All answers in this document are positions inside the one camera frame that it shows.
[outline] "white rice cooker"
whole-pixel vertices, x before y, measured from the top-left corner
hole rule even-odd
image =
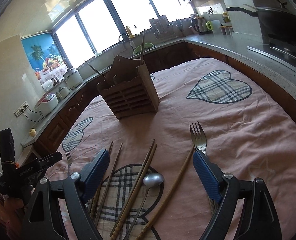
[[[69,89],[75,89],[77,86],[79,86],[83,82],[82,77],[80,76],[78,70],[75,68],[68,70],[64,74],[64,79]]]
[[[44,95],[37,104],[35,105],[35,110],[41,116],[48,115],[54,108],[58,105],[58,99],[55,94]]]

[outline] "fork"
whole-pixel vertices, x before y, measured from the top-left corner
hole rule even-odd
[[[192,130],[191,124],[189,125],[189,127],[190,127],[191,139],[192,139],[192,142],[195,144],[196,150],[200,150],[204,153],[204,155],[206,155],[207,138],[206,138],[206,135],[204,134],[204,131],[200,123],[198,122],[198,126],[196,122],[195,124],[192,123],[193,130]],[[218,205],[214,200],[210,199],[209,196],[208,196],[208,200],[211,208],[211,214],[213,215]]]
[[[70,169],[70,166],[72,164],[72,158],[71,158],[71,155],[70,155],[69,152],[66,152],[66,158],[67,158],[67,164],[68,164],[67,176],[69,176],[70,175],[69,169]]]

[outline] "electrical socket panel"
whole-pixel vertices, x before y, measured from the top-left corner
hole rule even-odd
[[[29,107],[27,101],[25,101],[25,103],[23,103],[15,112],[15,116],[18,118],[21,114],[22,114],[22,111],[25,111],[27,108]]]

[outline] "countertop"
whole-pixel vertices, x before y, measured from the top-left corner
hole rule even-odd
[[[157,44],[155,48],[145,51],[144,55],[181,42],[187,42],[218,51],[248,65],[249,67],[257,70],[274,81],[296,100],[296,72],[273,59],[248,50],[247,46],[262,45],[262,43],[256,41],[239,39],[230,35],[222,34],[197,34],[183,38],[176,38],[161,44]],[[109,69],[110,67],[106,68],[103,73],[108,72]],[[94,74],[86,78],[81,85],[79,85],[76,89],[71,90],[69,96],[60,101],[57,107],[50,114],[33,126],[33,128],[36,130],[36,135],[32,138],[27,133],[27,136],[23,139],[21,145],[26,147],[37,141],[38,137],[41,135],[50,121],[59,113],[66,103],[88,82],[94,80],[97,76],[98,74]]]

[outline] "utensil holder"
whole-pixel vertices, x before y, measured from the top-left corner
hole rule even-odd
[[[116,56],[106,75],[109,81],[97,84],[111,111],[120,120],[123,117],[158,111],[159,97],[145,63]]]

